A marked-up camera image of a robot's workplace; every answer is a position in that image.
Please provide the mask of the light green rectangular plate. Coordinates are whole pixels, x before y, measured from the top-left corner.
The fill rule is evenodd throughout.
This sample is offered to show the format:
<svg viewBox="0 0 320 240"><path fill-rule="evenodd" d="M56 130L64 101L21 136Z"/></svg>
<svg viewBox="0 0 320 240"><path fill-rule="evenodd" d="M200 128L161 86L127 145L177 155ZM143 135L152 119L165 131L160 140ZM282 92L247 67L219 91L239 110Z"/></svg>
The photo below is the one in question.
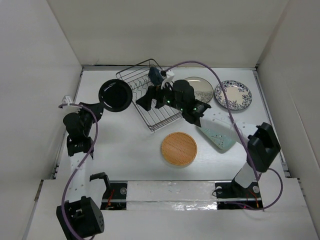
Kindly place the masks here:
<svg viewBox="0 0 320 240"><path fill-rule="evenodd" d="M195 129L203 137L203 139L219 153L226 153L236 144L234 140L212 129L198 126L196 126Z"/></svg>

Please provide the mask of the dark blue shell plate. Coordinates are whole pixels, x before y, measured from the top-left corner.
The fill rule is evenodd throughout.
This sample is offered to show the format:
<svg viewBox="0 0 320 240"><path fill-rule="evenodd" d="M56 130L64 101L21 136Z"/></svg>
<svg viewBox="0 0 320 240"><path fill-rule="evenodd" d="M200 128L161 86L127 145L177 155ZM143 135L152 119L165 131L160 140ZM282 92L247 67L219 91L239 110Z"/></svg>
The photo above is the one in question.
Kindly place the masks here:
<svg viewBox="0 0 320 240"><path fill-rule="evenodd" d="M149 68L148 77L154 86L159 86L164 81L160 70L154 66Z"/></svg>

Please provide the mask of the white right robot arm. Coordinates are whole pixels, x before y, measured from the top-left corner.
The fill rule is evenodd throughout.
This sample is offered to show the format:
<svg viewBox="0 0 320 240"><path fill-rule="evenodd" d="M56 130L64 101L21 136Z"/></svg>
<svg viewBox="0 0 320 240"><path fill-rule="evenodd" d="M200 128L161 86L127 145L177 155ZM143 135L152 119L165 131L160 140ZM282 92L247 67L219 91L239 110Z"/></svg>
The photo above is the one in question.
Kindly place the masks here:
<svg viewBox="0 0 320 240"><path fill-rule="evenodd" d="M229 198L242 197L249 191L249 186L259 180L281 150L273 127L263 122L260 125L236 121L230 114L213 109L209 104L196 99L194 88L186 80L176 80L173 84L148 87L144 96L136 104L144 110L153 107L160 109L169 106L181 111L182 117L190 124L200 128L217 131L240 144L246 152L246 163L220 193L227 193Z"/></svg>

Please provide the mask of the blue floral round plate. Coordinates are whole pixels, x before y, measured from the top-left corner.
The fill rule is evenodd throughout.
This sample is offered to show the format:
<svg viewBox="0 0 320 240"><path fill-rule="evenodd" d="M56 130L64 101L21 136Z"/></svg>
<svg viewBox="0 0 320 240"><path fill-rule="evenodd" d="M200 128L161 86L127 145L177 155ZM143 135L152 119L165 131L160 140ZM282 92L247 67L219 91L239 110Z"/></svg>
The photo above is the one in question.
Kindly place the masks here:
<svg viewBox="0 0 320 240"><path fill-rule="evenodd" d="M241 111L251 105L253 96L250 89L245 84L235 80L226 80L222 82L222 86L226 93L229 107L232 111ZM220 84L216 86L214 96L221 106L226 109L228 108L227 101Z"/></svg>

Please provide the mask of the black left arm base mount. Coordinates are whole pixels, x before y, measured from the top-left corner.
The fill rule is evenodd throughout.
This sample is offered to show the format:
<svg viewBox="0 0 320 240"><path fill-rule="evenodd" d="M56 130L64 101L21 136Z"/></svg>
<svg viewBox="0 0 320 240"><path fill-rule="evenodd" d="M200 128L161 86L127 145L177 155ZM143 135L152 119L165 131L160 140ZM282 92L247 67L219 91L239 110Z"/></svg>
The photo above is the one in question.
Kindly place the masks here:
<svg viewBox="0 0 320 240"><path fill-rule="evenodd" d="M100 203L97 206L101 210L106 211L121 211L127 209L127 193L128 182L127 181L111 181L110 187L102 196Z"/></svg>

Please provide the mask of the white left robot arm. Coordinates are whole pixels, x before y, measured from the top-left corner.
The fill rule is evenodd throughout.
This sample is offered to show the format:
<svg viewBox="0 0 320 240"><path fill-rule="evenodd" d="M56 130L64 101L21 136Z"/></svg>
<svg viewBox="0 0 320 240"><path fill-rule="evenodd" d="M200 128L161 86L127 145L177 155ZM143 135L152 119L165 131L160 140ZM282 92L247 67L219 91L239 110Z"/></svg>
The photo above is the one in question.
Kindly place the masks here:
<svg viewBox="0 0 320 240"><path fill-rule="evenodd" d="M63 118L67 131L66 147L70 163L70 177L64 187L56 217L68 240L93 240L105 230L102 198L111 194L111 185L105 172L94 173L94 145L104 107L101 103L75 104L64 99L59 108L75 107L76 112Z"/></svg>

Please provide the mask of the beige tree pattern plate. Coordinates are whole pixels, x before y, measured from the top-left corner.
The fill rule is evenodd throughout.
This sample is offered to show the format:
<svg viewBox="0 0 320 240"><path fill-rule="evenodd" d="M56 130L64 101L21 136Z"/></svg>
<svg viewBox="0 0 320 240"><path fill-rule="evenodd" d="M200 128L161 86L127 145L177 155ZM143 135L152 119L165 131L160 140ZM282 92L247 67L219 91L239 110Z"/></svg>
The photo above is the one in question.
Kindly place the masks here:
<svg viewBox="0 0 320 240"><path fill-rule="evenodd" d="M206 79L193 76L187 77L185 80L193 87L194 96L197 100L206 104L212 100L214 96L214 89Z"/></svg>

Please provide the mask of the orange woven round plate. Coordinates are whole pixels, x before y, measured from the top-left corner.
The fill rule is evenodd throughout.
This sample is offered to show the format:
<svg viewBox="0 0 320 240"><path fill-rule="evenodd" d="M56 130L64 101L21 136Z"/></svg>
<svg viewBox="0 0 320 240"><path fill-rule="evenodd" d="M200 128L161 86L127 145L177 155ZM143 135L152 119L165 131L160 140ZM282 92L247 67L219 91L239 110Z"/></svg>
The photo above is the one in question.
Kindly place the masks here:
<svg viewBox="0 0 320 240"><path fill-rule="evenodd" d="M196 141L184 132L167 135L161 144L164 159L172 165L184 167L196 158L198 147Z"/></svg>

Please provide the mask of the glossy black round plate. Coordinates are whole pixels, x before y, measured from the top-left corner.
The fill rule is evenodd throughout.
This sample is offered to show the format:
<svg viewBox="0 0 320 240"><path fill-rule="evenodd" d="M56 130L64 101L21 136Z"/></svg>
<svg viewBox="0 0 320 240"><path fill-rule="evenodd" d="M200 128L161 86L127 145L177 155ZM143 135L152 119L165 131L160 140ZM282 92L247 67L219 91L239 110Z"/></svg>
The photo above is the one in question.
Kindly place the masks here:
<svg viewBox="0 0 320 240"><path fill-rule="evenodd" d="M109 112L122 112L126 110L133 99L131 87L123 80L110 79L98 91L99 102Z"/></svg>

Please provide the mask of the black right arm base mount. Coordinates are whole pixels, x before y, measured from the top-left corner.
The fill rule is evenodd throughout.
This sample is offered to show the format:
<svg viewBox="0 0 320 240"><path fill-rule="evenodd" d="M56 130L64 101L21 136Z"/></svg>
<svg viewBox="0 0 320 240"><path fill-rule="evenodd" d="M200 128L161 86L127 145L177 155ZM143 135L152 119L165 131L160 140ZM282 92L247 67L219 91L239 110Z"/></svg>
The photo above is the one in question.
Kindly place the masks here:
<svg viewBox="0 0 320 240"><path fill-rule="evenodd" d="M257 182L252 182L248 188L232 182L216 182L212 195L216 197L218 210L260 210L264 207Z"/></svg>

